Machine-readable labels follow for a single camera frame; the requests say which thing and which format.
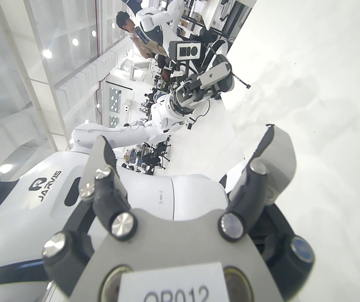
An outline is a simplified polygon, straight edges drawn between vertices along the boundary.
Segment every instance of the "gray metal plate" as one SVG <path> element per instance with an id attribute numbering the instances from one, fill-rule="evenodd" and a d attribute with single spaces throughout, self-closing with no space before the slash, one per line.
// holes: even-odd
<path id="1" fill-rule="evenodd" d="M 138 229 L 127 242 L 107 236 L 85 268 L 70 298 L 96 302 L 100 287 L 112 269 L 127 265 L 134 271 L 221 262 L 239 268 L 250 281 L 255 302 L 282 302 L 262 257 L 249 236 L 237 243 L 224 240 L 217 228 L 223 210 L 191 221 L 168 221 L 134 209 Z"/>

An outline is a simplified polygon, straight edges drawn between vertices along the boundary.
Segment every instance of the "electronics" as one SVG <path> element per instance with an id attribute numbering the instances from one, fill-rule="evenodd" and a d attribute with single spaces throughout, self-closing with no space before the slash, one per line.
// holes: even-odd
<path id="1" fill-rule="evenodd" d="M 201 55 L 201 42 L 181 41 L 169 43 L 169 57 L 175 61 L 199 59 Z"/>
<path id="2" fill-rule="evenodd" d="M 148 37 L 145 35 L 145 33 L 137 27 L 135 29 L 135 33 L 138 35 L 138 37 L 142 40 L 142 42 L 146 45 L 149 42 Z"/>

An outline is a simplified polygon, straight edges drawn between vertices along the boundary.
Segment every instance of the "display screen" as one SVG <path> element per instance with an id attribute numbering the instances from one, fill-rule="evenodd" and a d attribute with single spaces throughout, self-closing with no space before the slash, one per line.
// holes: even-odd
<path id="1" fill-rule="evenodd" d="M 138 37 L 142 40 L 142 42 L 145 45 L 149 42 L 149 38 L 145 35 L 144 32 L 142 32 L 142 30 L 139 27 L 135 29 L 135 33 L 138 35 Z"/>

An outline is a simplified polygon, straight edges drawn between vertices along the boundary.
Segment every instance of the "wire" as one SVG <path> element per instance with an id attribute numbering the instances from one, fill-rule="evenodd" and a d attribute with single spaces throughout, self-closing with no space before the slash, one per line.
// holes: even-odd
<path id="1" fill-rule="evenodd" d="M 196 73 L 196 74 L 198 73 L 198 72 L 196 72 L 195 69 L 194 69 L 193 67 L 191 67 L 190 65 L 188 66 L 188 68 L 191 69 L 192 72 L 194 72 L 194 73 Z"/>
<path id="2" fill-rule="evenodd" d="M 198 120 L 199 117 L 207 115 L 208 112 L 209 112 L 210 107 L 211 107 L 211 102 L 208 101 L 208 109 L 206 110 L 205 114 L 204 115 L 198 115 L 196 117 L 196 119 L 190 118 L 190 120 L 194 121 L 193 123 L 191 123 L 191 125 L 194 125 L 194 123 Z"/>

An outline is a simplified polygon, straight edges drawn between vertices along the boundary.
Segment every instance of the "brown shirt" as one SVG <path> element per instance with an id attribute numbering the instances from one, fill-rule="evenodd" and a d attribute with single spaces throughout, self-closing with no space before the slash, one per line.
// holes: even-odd
<path id="1" fill-rule="evenodd" d="M 162 46 L 160 46 L 157 42 L 150 40 L 147 44 L 144 44 L 144 42 L 134 33 L 131 33 L 131 37 L 132 38 L 137 37 L 139 39 L 138 45 L 144 52 L 153 55 L 160 54 L 163 56 L 167 56 L 165 49 Z"/>

